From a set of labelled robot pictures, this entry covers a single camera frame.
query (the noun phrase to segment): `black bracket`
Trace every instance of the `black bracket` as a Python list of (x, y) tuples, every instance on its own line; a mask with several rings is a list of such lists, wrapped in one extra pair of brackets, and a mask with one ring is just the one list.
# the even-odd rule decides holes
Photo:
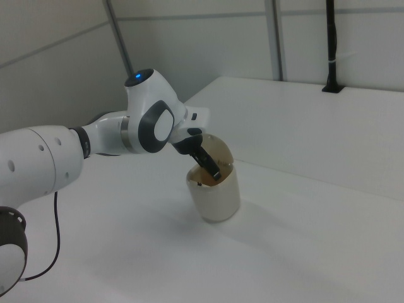
[(336, 27), (334, 0), (327, 0), (327, 36), (328, 36), (328, 78), (327, 85), (322, 89), (326, 93), (339, 93), (344, 86), (336, 81)]

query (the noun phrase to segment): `white table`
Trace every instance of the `white table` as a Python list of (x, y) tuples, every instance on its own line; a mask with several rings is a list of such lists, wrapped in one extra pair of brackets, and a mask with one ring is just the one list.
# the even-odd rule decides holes
[[(55, 267), (1, 301), (402, 302), (402, 201), (236, 160), (242, 206), (208, 224), (187, 191), (193, 165), (171, 146), (86, 159), (80, 178), (59, 192)], [(20, 208), (24, 276), (53, 259), (52, 202)]]

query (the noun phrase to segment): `silver band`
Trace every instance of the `silver band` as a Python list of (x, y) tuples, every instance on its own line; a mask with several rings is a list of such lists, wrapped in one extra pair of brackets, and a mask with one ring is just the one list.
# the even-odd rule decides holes
[(129, 126), (129, 116), (124, 116), (122, 118), (122, 123), (121, 123), (121, 139), (122, 142), (124, 143), (125, 147), (127, 150), (129, 150), (131, 153), (137, 153), (130, 140), (129, 140), (129, 131), (128, 131), (128, 126)]

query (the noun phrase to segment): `white tabletop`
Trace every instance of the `white tabletop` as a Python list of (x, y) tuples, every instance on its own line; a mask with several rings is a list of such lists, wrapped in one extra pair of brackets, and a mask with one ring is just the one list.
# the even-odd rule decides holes
[[(229, 221), (200, 219), (167, 146), (91, 156), (59, 192), (61, 253), (2, 302), (401, 302), (404, 203), (235, 161), (242, 197)], [(20, 208), (24, 276), (52, 261), (52, 197)]]

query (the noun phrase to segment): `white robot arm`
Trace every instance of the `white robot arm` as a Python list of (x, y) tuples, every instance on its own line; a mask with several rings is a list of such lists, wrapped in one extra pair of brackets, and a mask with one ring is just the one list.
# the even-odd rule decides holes
[(153, 69), (138, 71), (125, 87), (127, 111), (73, 129), (36, 126), (0, 134), (0, 297), (18, 282), (27, 262), (25, 219), (16, 209), (72, 183), (91, 154), (156, 153), (171, 143), (214, 179), (221, 177), (201, 147), (208, 109), (185, 106)]

